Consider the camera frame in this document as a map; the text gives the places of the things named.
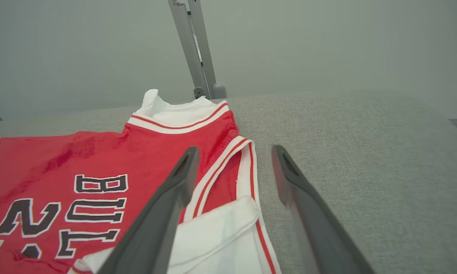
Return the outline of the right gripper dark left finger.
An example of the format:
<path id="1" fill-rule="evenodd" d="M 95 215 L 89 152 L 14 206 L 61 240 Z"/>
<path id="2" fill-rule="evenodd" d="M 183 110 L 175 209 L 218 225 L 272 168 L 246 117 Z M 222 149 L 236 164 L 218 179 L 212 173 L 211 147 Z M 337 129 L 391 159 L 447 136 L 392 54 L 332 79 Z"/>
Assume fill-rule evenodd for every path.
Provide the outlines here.
<path id="1" fill-rule="evenodd" d="M 181 211 L 192 198 L 199 166 L 198 147 L 189 147 L 150 198 L 100 274 L 166 274 Z"/>

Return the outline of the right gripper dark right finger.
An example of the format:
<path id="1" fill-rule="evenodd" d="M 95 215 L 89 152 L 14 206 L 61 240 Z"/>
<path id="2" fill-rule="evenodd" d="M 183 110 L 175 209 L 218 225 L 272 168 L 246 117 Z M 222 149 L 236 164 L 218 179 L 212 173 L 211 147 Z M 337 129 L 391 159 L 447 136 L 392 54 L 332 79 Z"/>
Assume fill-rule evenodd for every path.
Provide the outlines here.
<path id="1" fill-rule="evenodd" d="M 375 271 L 324 199 L 281 145 L 271 150 L 282 204 L 291 212 L 305 274 L 373 274 Z"/>

